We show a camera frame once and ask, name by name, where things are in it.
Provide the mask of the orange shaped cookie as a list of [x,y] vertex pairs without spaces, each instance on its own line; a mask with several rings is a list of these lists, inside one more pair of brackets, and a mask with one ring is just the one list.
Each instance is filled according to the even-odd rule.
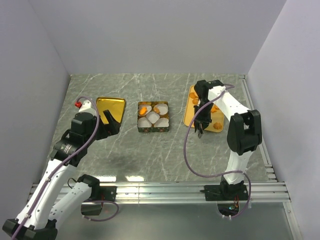
[[143,106],[143,107],[141,107],[140,110],[139,110],[139,115],[140,115],[140,116],[144,116],[147,112],[148,112],[148,108],[145,107],[145,106]]

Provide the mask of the metal serving tongs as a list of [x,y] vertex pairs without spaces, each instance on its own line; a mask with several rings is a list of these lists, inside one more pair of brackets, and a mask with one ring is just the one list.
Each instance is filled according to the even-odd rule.
[[203,130],[203,125],[202,123],[199,123],[196,127],[196,132],[197,132],[197,137],[200,139],[203,134],[204,134],[204,130]]

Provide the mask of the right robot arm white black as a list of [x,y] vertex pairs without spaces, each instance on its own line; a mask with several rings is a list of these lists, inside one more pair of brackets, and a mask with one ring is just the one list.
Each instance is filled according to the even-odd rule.
[[237,186],[244,181],[249,158],[262,143],[262,122],[258,110],[250,110],[229,93],[230,84],[220,80],[199,80],[194,85],[194,91],[199,102],[194,107],[193,121],[195,131],[202,135],[212,123],[211,109],[218,107],[229,121],[227,144],[230,157],[223,176],[226,184],[220,187],[220,194],[226,200],[231,200],[238,193]]

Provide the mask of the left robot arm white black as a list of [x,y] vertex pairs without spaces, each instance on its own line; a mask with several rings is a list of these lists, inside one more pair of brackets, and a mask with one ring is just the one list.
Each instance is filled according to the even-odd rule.
[[103,116],[107,123],[95,113],[80,111],[74,116],[70,128],[54,145],[45,174],[32,197],[16,218],[3,224],[3,231],[13,240],[54,240],[58,228],[83,202],[114,204],[116,188],[112,188],[110,196],[105,195],[100,180],[87,174],[80,176],[70,191],[57,200],[89,146],[119,133],[121,124],[110,111],[103,111]]

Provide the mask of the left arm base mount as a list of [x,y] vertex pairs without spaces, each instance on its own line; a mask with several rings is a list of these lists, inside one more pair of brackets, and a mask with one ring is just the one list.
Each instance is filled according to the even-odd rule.
[[[89,197],[81,204],[81,214],[83,218],[92,222],[105,222],[114,218],[120,211],[119,205],[116,203],[117,187],[102,186],[98,178],[84,174],[80,176],[76,183],[85,184],[89,187]],[[115,213],[105,219],[94,219],[91,216],[99,216],[106,204],[115,206]]]

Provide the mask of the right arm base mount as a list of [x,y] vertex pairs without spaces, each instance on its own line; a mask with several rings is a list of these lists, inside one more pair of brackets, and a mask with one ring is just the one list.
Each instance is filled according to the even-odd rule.
[[249,192],[245,185],[205,185],[200,192],[204,193],[206,201],[246,201],[249,199]]

